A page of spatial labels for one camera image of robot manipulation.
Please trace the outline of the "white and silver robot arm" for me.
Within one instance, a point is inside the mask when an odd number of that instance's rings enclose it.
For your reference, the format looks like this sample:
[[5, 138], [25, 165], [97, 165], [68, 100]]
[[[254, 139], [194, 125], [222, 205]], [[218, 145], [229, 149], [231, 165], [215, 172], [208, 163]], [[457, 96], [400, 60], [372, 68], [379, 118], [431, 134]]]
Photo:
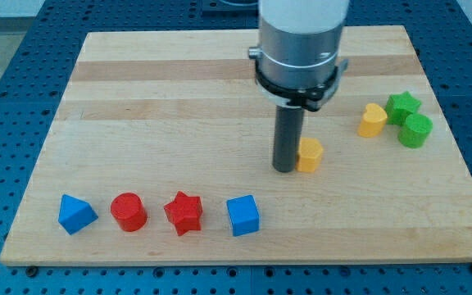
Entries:
[[249, 48], [259, 90], [276, 106], [272, 166], [295, 168], [305, 111], [337, 92], [348, 67], [338, 60], [348, 0], [260, 0], [258, 44]]

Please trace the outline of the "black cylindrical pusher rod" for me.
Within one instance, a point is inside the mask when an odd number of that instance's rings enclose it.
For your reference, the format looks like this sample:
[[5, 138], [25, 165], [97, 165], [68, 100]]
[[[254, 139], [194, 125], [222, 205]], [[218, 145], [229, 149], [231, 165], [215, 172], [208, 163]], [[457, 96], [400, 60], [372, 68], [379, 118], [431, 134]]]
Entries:
[[295, 168], [303, 116], [302, 108], [276, 107], [272, 166], [279, 172]]

